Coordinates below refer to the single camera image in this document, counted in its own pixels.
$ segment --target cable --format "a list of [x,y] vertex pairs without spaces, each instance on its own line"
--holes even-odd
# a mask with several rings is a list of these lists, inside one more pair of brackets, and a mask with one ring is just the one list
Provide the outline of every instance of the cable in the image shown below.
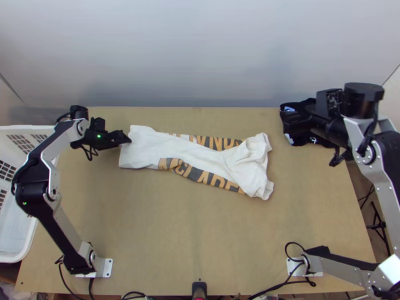
[[290,242],[288,242],[288,243],[284,246],[284,253],[286,254],[287,258],[290,259],[291,261],[296,262],[296,263],[303,263],[303,260],[302,260],[302,259],[294,259],[293,257],[290,257],[290,256],[289,256],[289,254],[288,254],[288,246],[290,246],[290,245],[292,245],[292,244],[299,246],[299,247],[301,248],[301,250],[303,250],[303,252],[306,251],[306,250],[303,248],[303,246],[300,245],[298,242],[290,241]]
[[[67,283],[66,283],[66,281],[65,281],[65,279],[64,279],[64,276],[63,276],[63,272],[62,272],[62,270],[61,270],[61,265],[63,264],[63,258],[64,258],[64,255],[62,255],[59,259],[57,259],[57,260],[54,262],[54,264],[58,265],[59,275],[60,275],[60,277],[61,277],[62,283],[64,284],[64,287],[68,290],[68,292],[69,292],[75,299],[77,299],[77,300],[86,300],[86,299],[84,299],[84,298],[79,297],[77,294],[75,294],[75,293],[70,289],[70,287],[67,285]],[[88,290],[89,290],[89,296],[90,296],[90,299],[91,299],[91,300],[96,300],[95,297],[93,296],[93,293],[92,293],[92,286],[93,286],[93,282],[94,282],[94,281],[95,281],[95,277],[91,277],[90,280],[89,280],[89,287],[88,287]],[[132,294],[137,294],[138,296],[127,297],[127,296],[132,295]],[[142,292],[139,292],[139,291],[130,291],[130,292],[126,293],[126,294],[121,298],[121,300],[131,300],[131,299],[144,298],[144,297],[146,297],[146,295],[145,295],[144,293],[142,293]]]
[[362,157],[366,155],[366,150],[368,145],[371,143],[371,140],[374,137],[374,130],[378,123],[378,103],[375,103],[373,112],[373,121],[368,125],[364,132],[364,138],[362,139],[360,145],[356,149],[357,153]]
[[86,154],[86,158],[89,162],[91,162],[93,160],[93,155],[99,156],[99,153],[97,152],[97,150],[94,149],[92,146],[90,146],[89,150],[86,149],[84,147],[84,145],[81,145],[80,147],[83,149],[84,153]]
[[68,118],[68,119],[72,120],[71,117],[69,116],[70,114],[71,114],[71,111],[66,112],[66,113],[60,115],[60,116],[57,118],[57,120],[55,121],[55,123],[57,124],[58,122],[60,122],[60,121],[61,121],[62,119],[64,119],[64,118]]
[[94,278],[94,277],[91,277],[91,278],[89,279],[89,297],[90,297],[91,300],[95,300],[95,297],[93,297],[93,294],[92,294],[92,285],[93,285],[93,281],[95,281],[95,278]]
[[142,293],[142,292],[139,292],[139,291],[130,291],[130,292],[127,292],[122,298],[121,298],[121,300],[127,300],[128,298],[126,298],[128,295],[131,295],[131,294],[138,294],[138,295],[140,295],[141,297],[146,297],[146,295],[144,294],[144,293]]
[[69,292],[74,298],[76,298],[76,299],[78,299],[78,300],[86,300],[86,299],[84,299],[84,298],[79,297],[77,294],[75,294],[75,293],[70,289],[70,287],[67,285],[66,281],[64,280],[63,272],[61,271],[61,265],[62,265],[62,264],[63,264],[62,262],[59,262],[59,263],[58,263],[58,270],[59,270],[59,275],[60,275],[60,277],[61,277],[62,283],[64,284],[64,287],[68,290],[68,292]]
[[274,285],[274,286],[272,286],[272,287],[270,287],[268,289],[265,289],[263,291],[260,291],[260,292],[254,294],[254,295],[251,295],[250,297],[248,297],[248,300],[253,300],[254,298],[257,298],[258,296],[264,295],[264,294],[266,294],[268,292],[271,292],[271,291],[275,291],[275,290],[280,289],[280,288],[282,288],[283,286],[286,286],[286,285],[309,284],[312,287],[317,286],[317,284],[315,282],[311,281],[308,277],[306,277],[305,280],[298,280],[298,281],[290,281],[289,282],[289,280],[292,278],[292,275],[295,273],[295,271],[301,265],[304,265],[304,262],[301,262],[296,267],[294,267],[293,271],[290,272],[289,276],[287,277],[287,279],[284,282],[282,282],[280,284],[277,284],[277,285]]
[[332,159],[329,162],[329,166],[336,167],[338,164],[340,164],[346,158],[346,156],[348,154],[349,154],[348,149],[346,149],[342,154],[340,154],[340,148],[335,147],[335,152],[334,152]]
[[363,209],[364,205],[367,203],[368,199],[370,198],[370,196],[371,196],[374,192],[375,192],[374,185],[371,184],[371,187],[369,188],[368,194],[367,194],[366,196],[364,196],[364,197],[358,199],[358,201],[361,201],[361,200],[365,199],[364,202],[361,204],[361,206],[360,206],[360,208],[359,208],[360,210]]
[[299,243],[297,243],[295,241],[290,241],[284,246],[284,252],[285,252],[287,258],[290,259],[293,262],[298,262],[299,264],[294,267],[294,269],[289,273],[289,276],[286,278],[286,280],[284,282],[282,282],[280,284],[277,284],[277,285],[274,285],[274,286],[272,286],[272,287],[270,287],[268,289],[265,289],[263,291],[260,291],[260,292],[254,294],[254,295],[251,295],[250,297],[248,297],[248,300],[253,300],[254,298],[257,298],[258,296],[264,295],[264,294],[266,294],[268,292],[271,292],[271,291],[275,291],[275,290],[280,289],[281,287],[286,286],[286,285],[306,284],[307,283],[312,287],[316,287],[317,286],[317,284],[315,282],[311,281],[308,277],[305,277],[305,280],[298,280],[298,281],[290,281],[289,282],[289,280],[292,278],[292,276],[295,273],[295,271],[301,265],[305,264],[303,260],[294,259],[293,257],[288,255],[288,246],[292,245],[292,244],[299,246],[303,250],[303,252],[305,251],[305,249],[304,249],[304,247],[302,245],[300,245]]

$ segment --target white plastic basket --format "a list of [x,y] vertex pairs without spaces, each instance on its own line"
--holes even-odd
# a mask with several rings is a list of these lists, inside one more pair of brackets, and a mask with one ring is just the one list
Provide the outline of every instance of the white plastic basket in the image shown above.
[[38,220],[17,205],[11,180],[27,154],[53,133],[54,126],[0,126],[0,263],[19,262],[31,248]]

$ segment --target cardboard surface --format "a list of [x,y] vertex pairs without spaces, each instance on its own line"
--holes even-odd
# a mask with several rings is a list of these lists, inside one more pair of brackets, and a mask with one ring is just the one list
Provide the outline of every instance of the cardboard surface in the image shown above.
[[[374,262],[367,230],[346,164],[329,167],[332,149],[292,147],[275,108],[96,107],[90,116],[109,131],[131,124],[157,131],[246,138],[268,134],[267,201],[200,184],[170,171],[121,169],[119,149],[87,161],[81,150],[59,159],[61,205],[84,241],[100,257],[113,258],[110,278],[94,281],[93,293],[189,295],[192,282],[207,282],[210,295],[249,295],[288,276],[284,247],[329,246],[332,253]],[[298,255],[300,249],[290,249]],[[23,260],[17,289],[66,293],[54,261],[61,252],[41,225]],[[77,293],[88,279],[64,277]],[[279,293],[355,291],[360,287],[324,275],[316,287],[291,284]]]

